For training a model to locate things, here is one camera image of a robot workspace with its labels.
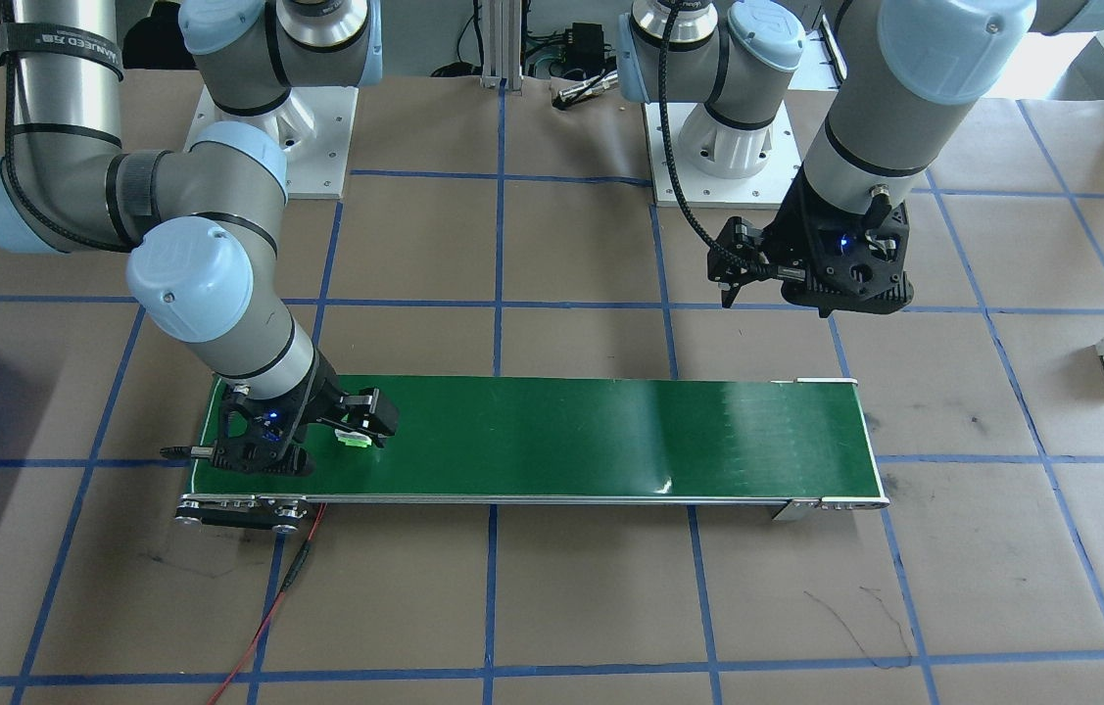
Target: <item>conveyor belt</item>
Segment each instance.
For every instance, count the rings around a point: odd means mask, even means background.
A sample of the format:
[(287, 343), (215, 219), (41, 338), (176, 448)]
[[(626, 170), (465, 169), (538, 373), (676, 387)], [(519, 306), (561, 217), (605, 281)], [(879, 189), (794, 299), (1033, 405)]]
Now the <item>conveyor belt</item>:
[[(331, 503), (889, 503), (857, 384), (343, 376), (396, 405), (385, 449), (314, 428), (309, 477), (243, 476), (195, 460), (183, 501), (263, 510)], [(215, 434), (216, 400), (202, 432)]]

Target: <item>blue tape grid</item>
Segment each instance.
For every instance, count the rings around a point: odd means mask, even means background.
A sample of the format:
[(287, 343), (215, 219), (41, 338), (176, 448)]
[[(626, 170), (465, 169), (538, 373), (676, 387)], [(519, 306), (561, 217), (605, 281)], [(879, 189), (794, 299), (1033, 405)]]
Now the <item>blue tape grid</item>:
[[(668, 299), (668, 287), (665, 280), (665, 256), (662, 242), (660, 242), (660, 229), (656, 209), (651, 206), (649, 214), (651, 228), (654, 228), (654, 245), (656, 247), (657, 268), (660, 285), (660, 300), (658, 302), (578, 302), (578, 300), (503, 300), (502, 299), (502, 220), (503, 220), (503, 182), (506, 180), (533, 180), (534, 182), (561, 182), (561, 183), (623, 183), (636, 188), (650, 188), (649, 180), (629, 178), (555, 178), (554, 175), (538, 174), (507, 174), (503, 172), (503, 148), (506, 148), (507, 130), (507, 108), (506, 93), (501, 89), (499, 98), (500, 110), (500, 135), (499, 135), (499, 163), (497, 172), (491, 173), (460, 173), (460, 172), (404, 172), (403, 170), (352, 170), (355, 175), (371, 175), (372, 178), (392, 179), (492, 179), (497, 182), (497, 264), (495, 264), (493, 300), (369, 300), (369, 299), (331, 299), (328, 298), (329, 277), (332, 275), (332, 264), (338, 249), (338, 233), (340, 233), (342, 220), (342, 206), (339, 204), (335, 214), (335, 221), (329, 241), (329, 249), (322, 273), (322, 286), (319, 295), (315, 299), (287, 299), (287, 303), (315, 305), (316, 321), (314, 325), (314, 340), (319, 340), (320, 330), (323, 325), (326, 310), (331, 307), (442, 307), (442, 308), (495, 308), (495, 349), (493, 349), (493, 374), (500, 373), (501, 354), (501, 318), (503, 309), (660, 309), (665, 319), (665, 343), (668, 349), (669, 376), (678, 378), (676, 348), (673, 348), (673, 325), (671, 312), (675, 309), (716, 309), (716, 303), (694, 303), (694, 302), (671, 302)], [(935, 196), (941, 206), (941, 214), (944, 217), (949, 232), (953, 235), (954, 244), (958, 249), (959, 258), (970, 284), (976, 293), (977, 307), (911, 307), (905, 309), (905, 313), (972, 313), (981, 316), (989, 327), (996, 343), (996, 351), (1005, 368), (1013, 395), (1026, 415), (1028, 427), (1030, 427), (1031, 438), (1036, 442), (1036, 456), (976, 456), (976, 455), (905, 455), (905, 456), (879, 456), (879, 463), (1031, 463), (1042, 464), (1049, 481), (1052, 483), (1053, 492), (1057, 493), (1059, 509), (1065, 519), (1068, 531), (1075, 544), (1080, 562), (1084, 567), (1087, 580), (1096, 595), (1097, 603), (1104, 617), (1104, 595), (1101, 589), (1096, 572), (1091, 565), (1087, 553), (1076, 532), (1070, 510), (1065, 504), (1065, 499), (1061, 493), (1057, 478), (1052, 472), (1052, 467), (1057, 464), (1076, 463), (1104, 463), (1104, 456), (1050, 456), (1044, 450), (1039, 438), (1039, 432), (1034, 427), (1030, 408), (1026, 405), (1026, 398), (1021, 395), (1021, 387), (1017, 383), (1012, 364), (1008, 361), (1004, 344), (1000, 343), (994, 317), (998, 316), (1104, 316), (1104, 309), (1039, 309), (1039, 308), (994, 308), (987, 307), (983, 300), (981, 290), (978, 289), (977, 281), (974, 280), (969, 260), (965, 256), (960, 245), (958, 233), (956, 233), (949, 215), (943, 204), (943, 196), (1034, 196), (1034, 197), (1064, 197), (1070, 202), (1072, 209), (1079, 217), (1080, 224), (1087, 236), (1093, 249), (1096, 250), (1097, 258), (1104, 267), (1104, 253), (1096, 235), (1092, 231), (1087, 220), (1085, 220), (1079, 200), (1104, 200), (1104, 193), (1075, 193), (1072, 192), (1065, 179), (1059, 173), (1057, 162), (1050, 154), (1048, 147), (1040, 138), (1039, 130), (1036, 129), (1033, 120), (1030, 119), (1026, 107), (1018, 102), (1022, 116), (1030, 127), (1036, 142), (1039, 143), (1045, 160), (1053, 173), (1057, 174), (1062, 192), (996, 192), (996, 191), (973, 191), (973, 189), (940, 189), (931, 179), (931, 188), (915, 189), (916, 192), (931, 193)], [(21, 300), (22, 302), (82, 302), (82, 303), (131, 303), (135, 302), (129, 296), (18, 296), (0, 295), (0, 302), (10, 300)], [(787, 303), (739, 303), (736, 309), (799, 309)], [(31, 643), (24, 652), (22, 670), (14, 676), (0, 676), (0, 686), (13, 687), (11, 702), (19, 704), (22, 699), (24, 688), (36, 686), (76, 686), (76, 685), (138, 685), (145, 683), (219, 683), (225, 674), (33, 674), (32, 665), (38, 655), (42, 633), (45, 632), (49, 621), (51, 606), (54, 603), (55, 592), (59, 589), (59, 580), (63, 576), (64, 565), (67, 558), (70, 545), (76, 530), (78, 517), (81, 517), (85, 493), (89, 488), (91, 480), (96, 468), (132, 468), (132, 467), (180, 467), (180, 461), (169, 461), (160, 459), (99, 459), (98, 452), (103, 438), (107, 432), (108, 421), (112, 418), (114, 406), (116, 406), (118, 392), (120, 392), (123, 380), (129, 359), (135, 348), (136, 338), (144, 322), (144, 312), (139, 309), (136, 313), (135, 323), (131, 327), (129, 339), (126, 340), (126, 349), (123, 352), (120, 364), (117, 366), (117, 375), (113, 381), (108, 393), (108, 402), (105, 405), (104, 415), (100, 417), (98, 432), (96, 432), (94, 445), (89, 458), (86, 459), (0, 459), (0, 468), (82, 468), (84, 473), (78, 482), (77, 492), (73, 508), (70, 510), (68, 521), (64, 535), (60, 541), (60, 548), (56, 554), (55, 565), (51, 570), (47, 580), (46, 592), (42, 598), (41, 608), (35, 629), (31, 634)], [(839, 339), (837, 322), (834, 317), (829, 318), (830, 339), (835, 343), (835, 353), (839, 357), (839, 366), (842, 374), (850, 376), (848, 357), (843, 349), (842, 340)], [(372, 682), (372, 680), (436, 680), (436, 679), (477, 679), (481, 680), (484, 686), (484, 702), (489, 704), (492, 699), (493, 680), (508, 677), (532, 677), (532, 676), (574, 676), (574, 674), (661, 674), (661, 673), (686, 673), (686, 674), (709, 674), (709, 682), (712, 685), (712, 696), (714, 704), (721, 702), (721, 673), (740, 673), (740, 671), (785, 671), (785, 670), (819, 670), (819, 669), (868, 669), (873, 667), (873, 662), (866, 659), (824, 659), (824, 660), (777, 660), (777, 661), (718, 661), (716, 639), (712, 630), (712, 608), (709, 602), (708, 581), (705, 581), (703, 569), (702, 547), (700, 547), (699, 517), (696, 509), (689, 508), (689, 530), (691, 532), (691, 558), (696, 566), (697, 588), (700, 594), (700, 617), (702, 617), (704, 629), (704, 650), (708, 660), (703, 662), (684, 662), (684, 664), (609, 664), (609, 665), (495, 665), (495, 592), (497, 592), (497, 553), (498, 553), (498, 527), (499, 509), (491, 505), (488, 516), (488, 566), (486, 566), (486, 628), (484, 643), (484, 666), (481, 669), (414, 669), (414, 670), (328, 670), (328, 671), (265, 671), (262, 666), (265, 661), (266, 640), (268, 634), (257, 643), (256, 660), (253, 661), (252, 670), (240, 674), (238, 683), (251, 683), (247, 691), (247, 704), (257, 702), (257, 686), (261, 683), (308, 683), (308, 682)], [(924, 639), (920, 632), (920, 623), (916, 610), (909, 590), (909, 579), (904, 570), (904, 563), (900, 556), (900, 545), (895, 538), (895, 532), (891, 524), (891, 516), (887, 510), (882, 513), (883, 531), (887, 533), (888, 545), (891, 547), (893, 567), (896, 570), (896, 579), (900, 581), (900, 590), (904, 597), (905, 608), (909, 611), (909, 621), (914, 632), (915, 647), (917, 651), (916, 661), (923, 670), (928, 696), (932, 704), (937, 704), (937, 692), (931, 675), (932, 666), (970, 665), (970, 664), (1021, 664), (1021, 662), (1049, 662), (1049, 661), (1100, 661), (1104, 660), (1104, 650), (1098, 651), (1034, 651), (1021, 653), (956, 653), (956, 655), (928, 655), (925, 652)], [(278, 585), (278, 573), (283, 562), (284, 541), (279, 538), (274, 548), (273, 562), (269, 567), (268, 585), (265, 589), (265, 608), (268, 608)], [(902, 666), (904, 659), (874, 660), (879, 665)]]
[(94, 442), (91, 445), (91, 456), (87, 458), (82, 480), (77, 483), (76, 495), (73, 498), (73, 509), (68, 512), (68, 521), (64, 525), (64, 535), (60, 538), (60, 548), (55, 556), (55, 565), (51, 567), (51, 577), (46, 581), (46, 594), (42, 597), (42, 606), (38, 610), (38, 620), (33, 622), (33, 633), (29, 639), (29, 647), (24, 650), (24, 659), (20, 665), (20, 674), (15, 679), (15, 687), (11, 695), (11, 705), (20, 705), (24, 696), (24, 687), (31, 681), (33, 661), (38, 659), (38, 648), (42, 642), (42, 633), (46, 630), (46, 621), (51, 616), (51, 607), (55, 605), (55, 592), (60, 586), (60, 579), (64, 575), (64, 562), (68, 556), (68, 548), (73, 545), (73, 534), (77, 527), (77, 521), (82, 517), (82, 504), (85, 502), (86, 491), (91, 488), (91, 479), (94, 477), (96, 461), (99, 459), (99, 449), (103, 448), (103, 439), (108, 432), (108, 423), (112, 421), (112, 412), (116, 409), (117, 396), (120, 394), (120, 385), (126, 378), (126, 371), (129, 370), (129, 359), (135, 353), (135, 344), (138, 343), (138, 331), (144, 325), (144, 318), (147, 312), (139, 309), (135, 313), (135, 322), (130, 325), (129, 338), (126, 340), (125, 352), (120, 355), (120, 364), (117, 365), (117, 375), (113, 380), (112, 388), (108, 392), (108, 402), (103, 407), (103, 416), (99, 418), (99, 428), (95, 432)]
[[(1018, 108), (1021, 109), (1021, 115), (1027, 121), (1027, 126), (1030, 127), (1030, 133), (1033, 135), (1036, 143), (1039, 145), (1039, 149), (1043, 152), (1045, 160), (1048, 160), (1048, 165), (1052, 169), (1053, 173), (1057, 174), (1058, 182), (1065, 194), (1063, 196), (1070, 201), (1071, 206), (1074, 209), (1075, 214), (1079, 215), (1080, 223), (1087, 233), (1087, 237), (1092, 241), (1092, 244), (1097, 249), (1097, 255), (1101, 257), (1101, 263), (1104, 266), (1103, 253), (1100, 249), (1096, 242), (1094, 242), (1094, 236), (1092, 235), (1091, 228), (1087, 226), (1087, 221), (1083, 218), (1081, 211), (1079, 210), (1079, 202), (1075, 197), (1071, 195), (1070, 188), (1065, 185), (1065, 179), (1062, 178), (1061, 172), (1057, 168), (1057, 162), (1052, 160), (1052, 156), (1048, 151), (1048, 147), (1043, 143), (1043, 139), (1040, 138), (1039, 130), (1034, 128), (1033, 121), (1030, 120), (1030, 115), (1028, 115), (1026, 107), (1022, 106), (1021, 100), (1017, 102)], [(977, 277), (974, 276), (973, 268), (969, 264), (969, 258), (965, 254), (965, 248), (962, 244), (960, 236), (956, 231), (955, 223), (951, 215), (947, 213), (947, 205), (944, 202), (943, 192), (940, 189), (940, 184), (935, 182), (934, 175), (931, 172), (926, 173), (926, 180), (931, 182), (931, 191), (935, 196), (935, 202), (940, 206), (940, 214), (944, 218), (944, 223), (947, 226), (947, 232), (951, 233), (953, 238), (953, 245), (956, 248), (956, 255), (959, 256), (962, 260), (962, 266), (965, 268), (965, 275), (969, 278), (970, 287), (974, 291), (974, 299), (978, 301), (978, 306), (983, 309), (983, 320), (987, 324), (987, 331), (991, 335), (991, 341), (994, 341), (996, 348), (996, 355), (1000, 359), (1000, 364), (1004, 365), (1004, 373), (1008, 376), (1009, 385), (1012, 387), (1012, 395), (1017, 397), (1018, 406), (1021, 407), (1021, 414), (1026, 418), (1027, 428), (1030, 430), (1031, 441), (1034, 442), (1034, 448), (1039, 452), (1039, 461), (1043, 466), (1044, 474), (1048, 477), (1049, 485), (1052, 487), (1053, 495), (1057, 496), (1057, 505), (1061, 510), (1062, 520), (1065, 522), (1066, 531), (1070, 532), (1071, 540), (1074, 544), (1074, 549), (1079, 554), (1080, 564), (1083, 567), (1085, 576), (1087, 576), (1089, 586), (1092, 589), (1092, 594), (1096, 597), (1097, 606), (1100, 607), (1101, 615), (1104, 620), (1104, 592), (1101, 588), (1100, 579), (1096, 575), (1096, 570), (1092, 566), (1091, 559), (1087, 556), (1087, 549), (1083, 545), (1082, 537), (1079, 535), (1079, 527), (1074, 525), (1074, 519), (1070, 512), (1070, 508), (1065, 503), (1065, 493), (1061, 490), (1061, 483), (1057, 479), (1057, 473), (1053, 472), (1053, 464), (1048, 456), (1048, 450), (1044, 448), (1043, 439), (1039, 436), (1039, 427), (1034, 423), (1034, 415), (1031, 414), (1030, 405), (1026, 400), (1026, 395), (1021, 392), (1021, 384), (1017, 378), (1017, 373), (1012, 368), (1012, 363), (1009, 362), (1009, 355), (1007, 350), (1004, 348), (1004, 340), (1000, 338), (999, 330), (996, 329), (996, 322), (991, 318), (991, 313), (987, 311), (987, 305), (985, 298), (983, 298), (983, 291), (978, 287)]]

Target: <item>black wire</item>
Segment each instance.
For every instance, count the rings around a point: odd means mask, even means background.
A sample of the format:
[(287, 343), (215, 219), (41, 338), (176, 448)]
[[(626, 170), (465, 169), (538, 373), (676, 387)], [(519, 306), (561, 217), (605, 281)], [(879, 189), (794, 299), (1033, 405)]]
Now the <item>black wire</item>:
[(481, 0), (474, 0), (474, 35), (477, 36), (477, 65), (486, 66), (486, 54), (481, 47)]
[(673, 165), (673, 138), (669, 135), (669, 99), (668, 89), (665, 86), (667, 82), (668, 68), (667, 63), (669, 58), (669, 40), (673, 35), (673, 20), (677, 19), (678, 13), (682, 11), (682, 4), (687, 0), (673, 0), (672, 8), (669, 8), (669, 18), (665, 20), (665, 35), (660, 38), (660, 55), (659, 62), (657, 64), (657, 97), (659, 98), (660, 107), (660, 139), (665, 143), (665, 164), (669, 167), (669, 183), (673, 186), (673, 197), (678, 200), (678, 209), (682, 210), (682, 217), (687, 220), (690, 224), (691, 229), (696, 231), (696, 235), (700, 236), (700, 239), (704, 241), (704, 245), (709, 246), (709, 249), (714, 250), (730, 263), (731, 266), (739, 269), (753, 269), (757, 268), (755, 264), (749, 264), (747, 260), (743, 259), (739, 255), (731, 253), (721, 244), (718, 244), (715, 239), (709, 236), (699, 220), (696, 220), (694, 213), (691, 213), (691, 206), (687, 204), (687, 196), (682, 194), (682, 183), (678, 182), (678, 169)]
[(608, 75), (608, 72), (602, 72), (598, 76), (595, 77), (595, 81), (588, 83), (586, 85), (586, 88), (583, 88), (581, 93), (574, 95), (573, 98), (565, 100), (564, 106), (561, 106), (561, 110), (565, 110), (567, 108), (575, 106), (575, 104), (582, 103), (583, 95), (586, 95), (587, 93), (591, 92), (592, 88), (595, 88), (595, 86), (599, 85), (599, 82), (604, 81), (604, 77), (606, 75)]
[(465, 63), (465, 58), (460, 55), (460, 41), (465, 38), (465, 33), (469, 31), (469, 22), (471, 22), (475, 17), (476, 14), (471, 14), (469, 19), (466, 19), (465, 23), (460, 25), (460, 34), (456, 35), (456, 60), (461, 64)]
[[(2, 22), (14, 22), (11, 0), (2, 1), (0, 4), (0, 13)], [(106, 249), (108, 253), (127, 253), (129, 247), (108, 245), (107, 242), (98, 242), (97, 239), (85, 237), (84, 235), (77, 235), (77, 233), (62, 226), (62, 224), (51, 220), (50, 215), (40, 211), (38, 206), (33, 204), (28, 193), (24, 192), (24, 186), (20, 182), (20, 174), (15, 173), (15, 138), (13, 133), (15, 124), (15, 88), (20, 86), (20, 88), (23, 89), (23, 86), (20, 83), (20, 72), (15, 71), (19, 63), (20, 58), (15, 55), (7, 57), (7, 94), (4, 113), (4, 164), (7, 165), (7, 182), (9, 182), (15, 197), (18, 197), (18, 201), (20, 201), (23, 209), (29, 211), (29, 214), (33, 215), (33, 218), (44, 224), (44, 226), (50, 228), (51, 232), (54, 232), (60, 237), (76, 242), (77, 245), (85, 245), (86, 247), (93, 247), (95, 249)]]

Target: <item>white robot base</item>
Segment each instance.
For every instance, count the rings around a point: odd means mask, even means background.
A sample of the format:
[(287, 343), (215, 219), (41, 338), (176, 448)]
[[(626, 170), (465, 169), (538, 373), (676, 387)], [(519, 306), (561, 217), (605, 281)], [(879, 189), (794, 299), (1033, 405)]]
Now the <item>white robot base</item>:
[[(342, 197), (347, 156), (359, 90), (341, 86), (293, 89), (291, 99), (268, 116), (237, 117), (269, 133), (286, 152), (286, 186), (291, 197)], [(185, 143), (220, 116), (203, 88)]]
[[(693, 103), (669, 103), (669, 129), (673, 139), (682, 129)], [(669, 169), (665, 165), (665, 145), (660, 138), (660, 108), (649, 104), (643, 108), (647, 117), (647, 152), (651, 163), (651, 189), (657, 205), (677, 206)], [(799, 151), (790, 135), (790, 117), (786, 104), (778, 107), (771, 126), (772, 147), (767, 163), (760, 173), (747, 179), (719, 179), (697, 170), (690, 161), (678, 161), (678, 182), (687, 204), (696, 209), (765, 209), (777, 210), (790, 188), (790, 180), (799, 170)]]

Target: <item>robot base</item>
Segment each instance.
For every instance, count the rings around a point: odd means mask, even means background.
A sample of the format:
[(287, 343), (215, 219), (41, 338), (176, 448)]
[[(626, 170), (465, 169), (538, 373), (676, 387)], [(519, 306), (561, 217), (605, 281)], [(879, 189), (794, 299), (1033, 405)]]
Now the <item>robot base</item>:
[[(669, 103), (669, 129), (677, 139), (693, 103)], [(677, 206), (669, 169), (665, 165), (665, 145), (660, 139), (660, 108), (656, 104), (643, 108), (647, 116), (647, 152), (651, 161), (651, 188), (657, 205)], [(688, 161), (678, 161), (678, 180), (687, 202), (697, 209), (768, 209), (777, 210), (799, 170), (799, 151), (790, 135), (790, 117), (786, 104), (778, 107), (771, 129), (774, 147), (768, 163), (761, 173), (749, 179), (718, 179), (697, 170)]]
[[(296, 88), (295, 94), (315, 119), (316, 133), (312, 138), (284, 148), (287, 161), (286, 186), (291, 197), (342, 197), (359, 90), (327, 85), (319, 88)], [(203, 88), (194, 108), (194, 119), (190, 121), (185, 143), (192, 143), (199, 130), (214, 121), (216, 107), (212, 103), (212, 95)]]

